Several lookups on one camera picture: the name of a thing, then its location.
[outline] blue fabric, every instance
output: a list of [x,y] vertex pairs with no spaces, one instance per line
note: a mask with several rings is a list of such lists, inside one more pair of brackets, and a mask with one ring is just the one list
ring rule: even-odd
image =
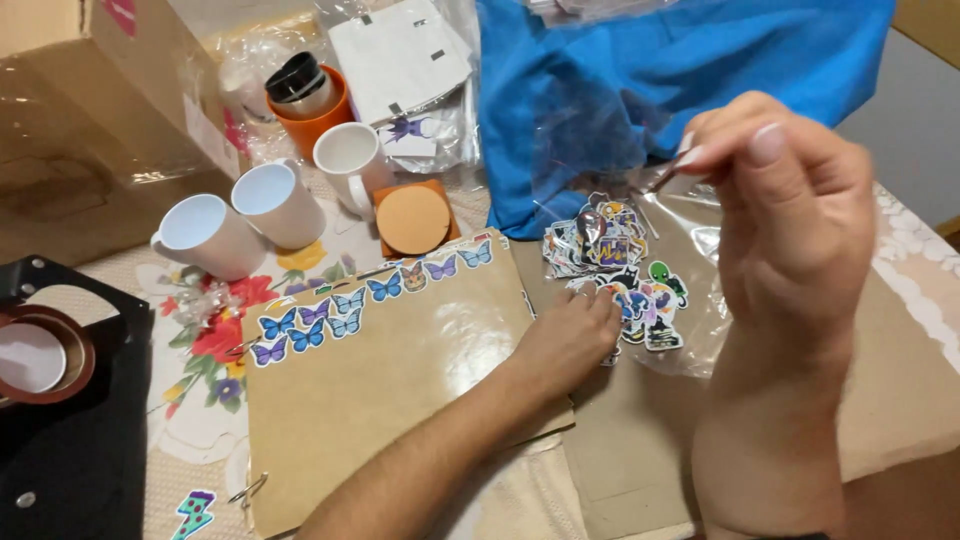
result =
[[686,122],[751,89],[835,126],[869,99],[894,0],[681,0],[699,7],[547,29],[477,0],[488,224],[540,238],[584,171],[673,156]]

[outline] floral tablecloth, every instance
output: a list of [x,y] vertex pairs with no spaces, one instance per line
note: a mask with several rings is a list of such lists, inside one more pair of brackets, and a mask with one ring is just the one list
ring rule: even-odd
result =
[[[328,190],[321,197],[332,199]],[[448,187],[462,231],[482,227],[484,192]],[[881,187],[876,188],[878,239],[874,268],[903,298],[910,313],[943,344],[945,358],[960,371],[960,256],[926,224]],[[316,286],[382,261],[371,229],[330,200],[321,200],[328,223],[323,236],[296,252],[274,251],[254,275],[234,282],[241,310],[283,294]],[[177,293],[208,286],[179,264],[136,248],[81,268],[86,274],[127,290],[156,309],[153,379],[147,403],[149,453],[144,538],[167,540],[179,529],[176,512],[194,489],[213,491],[211,524],[194,538],[254,538],[230,495],[246,484],[246,365],[227,356],[241,342],[239,321],[229,316],[201,329],[178,322]],[[86,323],[103,318],[109,306],[92,305],[64,291],[34,298]],[[559,436],[518,454],[502,456],[474,478],[462,504],[455,504],[435,538],[486,540],[586,538],[576,491]],[[691,524],[634,538],[679,538]]]

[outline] ceramic mug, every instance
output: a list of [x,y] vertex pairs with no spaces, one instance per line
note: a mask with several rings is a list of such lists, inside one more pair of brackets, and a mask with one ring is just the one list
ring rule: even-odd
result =
[[150,246],[166,258],[196,264],[227,282],[246,278],[267,256],[267,247],[251,224],[209,193],[176,203],[163,216]]
[[313,162],[344,206],[367,222],[374,219],[371,193],[396,183],[380,137],[360,122],[340,124],[321,135],[313,147]]
[[308,246],[326,227],[324,210],[300,180],[300,166],[289,158],[244,173],[233,185],[230,202],[281,248]]

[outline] human hand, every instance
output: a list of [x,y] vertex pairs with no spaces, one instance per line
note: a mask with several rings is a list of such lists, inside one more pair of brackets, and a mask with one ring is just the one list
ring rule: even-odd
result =
[[564,289],[500,369],[519,392],[546,403],[576,389],[613,352],[620,330],[609,290],[597,292],[593,283]]
[[678,170],[708,175],[724,210],[718,267],[734,326],[765,353],[846,347],[849,359],[874,249],[868,152],[760,92],[685,133]]

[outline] cork coaster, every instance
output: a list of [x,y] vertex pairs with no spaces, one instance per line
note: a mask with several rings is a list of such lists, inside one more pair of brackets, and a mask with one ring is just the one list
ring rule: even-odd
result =
[[419,255],[444,241],[450,228],[450,209],[437,192],[411,185],[383,199],[376,210],[376,227],[391,248]]

